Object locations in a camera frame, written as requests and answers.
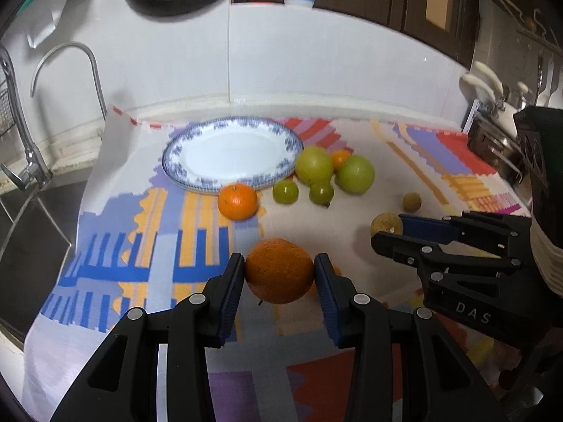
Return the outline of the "brown longan fruit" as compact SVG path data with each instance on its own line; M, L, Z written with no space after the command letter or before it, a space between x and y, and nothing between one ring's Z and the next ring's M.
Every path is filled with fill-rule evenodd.
M394 212L380 213L371 221L370 235L373 236L379 231L402 235L404 226L401 217Z
M422 197L418 192L408 192L403 197L403 209L405 212L413 213L422 207Z

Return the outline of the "small orange mandarin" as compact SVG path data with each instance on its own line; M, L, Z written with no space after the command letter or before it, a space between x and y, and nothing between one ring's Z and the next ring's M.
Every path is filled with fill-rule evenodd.
M313 284L313 270L309 254L281 238L260 241L245 261L245 278L251 292L277 305L303 297Z

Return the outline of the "large orange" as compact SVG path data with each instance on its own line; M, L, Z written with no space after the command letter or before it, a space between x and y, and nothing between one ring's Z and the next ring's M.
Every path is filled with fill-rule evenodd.
M229 220L244 221L259 208L257 193L248 185L236 183L223 187L217 196L220 213Z

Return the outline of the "chrome kitchen faucet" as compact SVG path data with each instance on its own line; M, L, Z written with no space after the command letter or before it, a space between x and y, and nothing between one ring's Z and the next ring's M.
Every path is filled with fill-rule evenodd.
M32 74L30 88L31 97L34 97L38 76L44 64L46 64L51 57L59 51L69 48L78 49L79 51L84 52L87 56L91 65L91 73L93 74L94 79L94 89L101 110L101 115L103 120L107 121L108 107L102 90L100 74L94 52L87 45L77 41L63 42L51 48L43 55ZM25 190L31 185L32 181L35 181L39 188L44 188L51 182L52 173L48 168L40 149L38 149L38 146L35 144L31 136L31 131L28 127L20 100L12 58L4 46L1 46L1 71L6 78L8 104L10 105L13 121L23 145L26 160L25 167L19 173L14 172L5 164L1 165L1 170L5 176L8 177L8 180L11 181L16 188L19 188L20 191L25 192Z

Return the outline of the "large green apple right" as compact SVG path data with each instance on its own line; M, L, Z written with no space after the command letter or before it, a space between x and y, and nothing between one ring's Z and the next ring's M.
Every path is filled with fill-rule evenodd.
M336 173L336 184L351 194L366 193L375 179L375 169L369 160L361 155L353 154Z

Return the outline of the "large green apple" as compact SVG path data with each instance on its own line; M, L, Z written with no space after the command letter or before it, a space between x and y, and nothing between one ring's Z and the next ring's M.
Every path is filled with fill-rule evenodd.
M361 155L353 154L336 173L336 184L351 194L366 193L375 179L375 169L369 160Z
M330 180L333 172L332 159L324 148L307 147L296 159L295 173L299 180L307 186Z

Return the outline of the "small green fruit right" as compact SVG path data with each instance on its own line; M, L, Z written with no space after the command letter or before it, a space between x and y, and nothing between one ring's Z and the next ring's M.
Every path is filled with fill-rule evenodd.
M311 185L309 199L316 205L328 208L334 197L334 189L329 180L323 180Z

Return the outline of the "small green fruit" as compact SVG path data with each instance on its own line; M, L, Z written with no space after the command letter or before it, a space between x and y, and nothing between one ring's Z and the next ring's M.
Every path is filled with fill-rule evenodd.
M311 185L309 199L316 205L328 208L334 197L334 189L329 180L323 180Z
M280 180L273 186L272 195L277 203L291 205L299 198L299 187L291 179Z

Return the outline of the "small orange behind apples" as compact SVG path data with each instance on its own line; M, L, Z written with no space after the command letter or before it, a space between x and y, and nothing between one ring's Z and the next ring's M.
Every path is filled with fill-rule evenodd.
M331 153L330 157L335 172L343 167L343 164L350 158L351 154L352 153L348 149L338 149L337 151Z

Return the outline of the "large green apple left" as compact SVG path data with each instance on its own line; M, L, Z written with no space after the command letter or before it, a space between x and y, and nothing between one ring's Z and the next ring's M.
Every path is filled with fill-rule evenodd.
M307 186L330 180L333 172L332 159L324 148L307 147L296 159L295 173L299 180Z

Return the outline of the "colourful patterned table mat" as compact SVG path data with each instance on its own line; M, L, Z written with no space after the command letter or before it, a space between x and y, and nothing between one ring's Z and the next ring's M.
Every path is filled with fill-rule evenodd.
M232 221L216 197L187 192L163 171L162 153L178 127L110 113L80 205L75 254L25 341L22 404L32 418L51 418L129 309L173 308L238 252L249 283L226 346L207 353L217 419L341 421L354 354L327 335L314 257L327 254L358 290L411 311L422 303L418 279L372 250L376 216L400 212L410 192L426 216L526 213L462 133L375 120L286 117L283 124L309 147L366 158L376 172L370 189L337 191L328 207L312 203L306 185L290 205L266 190L252 217Z

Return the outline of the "small green fruit left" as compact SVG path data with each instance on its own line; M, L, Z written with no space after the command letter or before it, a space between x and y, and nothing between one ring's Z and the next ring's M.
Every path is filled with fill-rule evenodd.
M291 205L299 198L299 187L291 179L280 180L273 186L272 195L277 203Z

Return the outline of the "steel sink basin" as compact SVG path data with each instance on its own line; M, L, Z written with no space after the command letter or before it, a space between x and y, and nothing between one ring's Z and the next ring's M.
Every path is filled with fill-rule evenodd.
M86 183L1 195L1 330L19 347L74 255Z

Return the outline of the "blue white porcelain plate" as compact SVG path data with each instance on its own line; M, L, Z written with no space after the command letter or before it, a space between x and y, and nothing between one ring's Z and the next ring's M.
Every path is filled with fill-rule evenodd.
M190 192L217 194L242 183L256 191L294 172L304 145L280 122L260 117L223 117L179 132L162 153L167 176Z

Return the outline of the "teal white carton box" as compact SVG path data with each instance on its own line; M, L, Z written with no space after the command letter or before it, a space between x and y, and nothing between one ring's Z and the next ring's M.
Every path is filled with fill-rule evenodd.
M57 28L68 0L26 0L20 13L29 46L36 49Z

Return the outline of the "white handled utensil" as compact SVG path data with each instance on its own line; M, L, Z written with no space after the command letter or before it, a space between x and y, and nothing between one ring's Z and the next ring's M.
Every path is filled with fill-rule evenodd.
M486 78L488 78L497 96L502 97L504 95L503 82L491 67L478 60L475 60L473 62L473 67L476 69L476 71L479 71L480 73L484 74Z
M477 99L486 109L495 109L497 100L494 91L483 79L466 72L460 77L459 84L466 100L472 101Z

